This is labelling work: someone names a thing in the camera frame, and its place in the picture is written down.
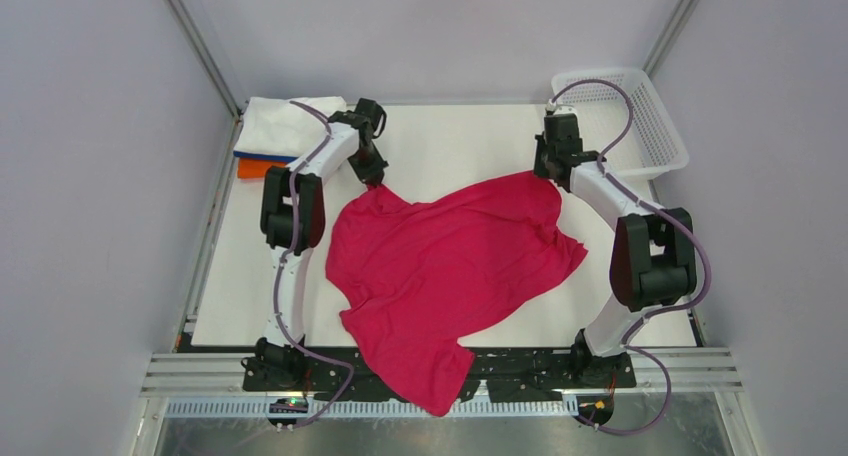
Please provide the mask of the pink t shirt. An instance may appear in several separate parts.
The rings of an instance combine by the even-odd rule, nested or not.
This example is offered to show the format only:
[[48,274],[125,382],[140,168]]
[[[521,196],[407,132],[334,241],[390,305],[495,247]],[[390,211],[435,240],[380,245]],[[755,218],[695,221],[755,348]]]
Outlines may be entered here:
[[430,203],[379,186],[332,230],[326,278],[345,296],[343,327],[367,362],[434,363],[559,286],[587,257],[558,225],[562,197],[531,172],[489,179]]

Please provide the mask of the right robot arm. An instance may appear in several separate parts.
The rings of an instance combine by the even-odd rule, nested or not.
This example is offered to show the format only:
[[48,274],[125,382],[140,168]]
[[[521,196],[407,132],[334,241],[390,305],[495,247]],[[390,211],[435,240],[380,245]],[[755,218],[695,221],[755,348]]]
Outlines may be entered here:
[[692,218],[682,208],[665,211],[641,199],[604,156],[586,150],[578,115],[569,106],[548,106],[535,140],[534,175],[582,200],[614,232],[611,295],[577,333],[568,358],[569,376],[596,386],[654,312],[694,291],[695,247],[688,236]]

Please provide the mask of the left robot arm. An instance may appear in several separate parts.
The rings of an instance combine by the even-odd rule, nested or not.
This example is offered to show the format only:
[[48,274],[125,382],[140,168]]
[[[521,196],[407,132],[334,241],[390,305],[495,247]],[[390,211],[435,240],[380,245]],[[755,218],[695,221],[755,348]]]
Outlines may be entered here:
[[304,345],[308,266],[326,229],[324,184],[350,164],[363,185],[378,186],[388,166],[374,143],[387,120],[376,101],[362,98],[353,109],[330,116],[302,101],[290,104],[315,118],[323,136],[293,163],[271,168],[264,177],[260,230],[275,276],[266,328],[253,356],[242,361],[243,388],[251,392],[304,390],[310,362],[335,362]]

